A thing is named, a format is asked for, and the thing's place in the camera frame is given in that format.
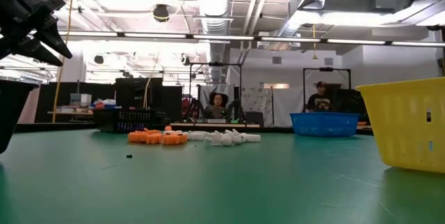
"blue bin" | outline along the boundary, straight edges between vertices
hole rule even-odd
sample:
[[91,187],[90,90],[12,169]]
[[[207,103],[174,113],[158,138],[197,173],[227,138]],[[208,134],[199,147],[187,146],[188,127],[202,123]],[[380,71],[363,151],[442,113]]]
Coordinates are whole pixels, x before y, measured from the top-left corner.
[[303,136],[353,136],[358,113],[291,113],[293,131]]

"dark hair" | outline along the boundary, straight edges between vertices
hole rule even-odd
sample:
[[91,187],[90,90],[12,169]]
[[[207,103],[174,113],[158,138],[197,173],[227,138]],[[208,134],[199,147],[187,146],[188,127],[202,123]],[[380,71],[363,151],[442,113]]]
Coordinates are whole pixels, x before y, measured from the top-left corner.
[[222,97],[221,106],[225,107],[225,105],[229,101],[229,97],[227,95],[225,95],[225,94],[220,94],[220,93],[210,93],[210,95],[209,95],[209,104],[214,106],[214,102],[213,101],[215,100],[215,96],[216,95],[221,95],[221,97]]
[[317,88],[321,88],[321,87],[326,87],[326,82],[324,82],[324,81],[319,81],[319,82],[317,83]]

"window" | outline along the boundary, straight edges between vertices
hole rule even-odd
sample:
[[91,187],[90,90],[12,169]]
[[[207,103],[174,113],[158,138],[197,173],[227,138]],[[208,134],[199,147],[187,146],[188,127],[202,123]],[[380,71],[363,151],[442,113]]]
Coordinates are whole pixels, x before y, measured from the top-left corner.
[[285,89],[289,88],[289,84],[287,83],[265,83],[264,88],[274,88],[274,89]]

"plastic basket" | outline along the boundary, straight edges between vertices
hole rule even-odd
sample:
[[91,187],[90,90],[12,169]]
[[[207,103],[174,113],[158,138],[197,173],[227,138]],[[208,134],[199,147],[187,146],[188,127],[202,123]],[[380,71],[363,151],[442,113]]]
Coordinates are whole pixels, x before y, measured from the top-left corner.
[[445,173],[445,78],[359,86],[389,166]]
[[148,129],[163,129],[169,124],[164,113],[152,110],[96,109],[93,110],[96,128],[113,133],[129,133]]
[[0,80],[0,154],[5,152],[23,107],[37,85]]
[[291,113],[293,131],[304,136],[353,136],[358,113]]

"black basket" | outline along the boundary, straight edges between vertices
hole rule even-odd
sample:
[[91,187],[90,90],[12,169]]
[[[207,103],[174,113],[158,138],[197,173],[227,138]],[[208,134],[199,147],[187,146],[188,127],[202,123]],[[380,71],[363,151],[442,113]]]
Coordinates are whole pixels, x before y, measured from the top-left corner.
[[164,129],[170,124],[165,113],[153,110],[96,109],[93,110],[96,128],[113,133],[129,133],[148,129]]
[[0,80],[0,154],[5,152],[23,107],[37,85]]

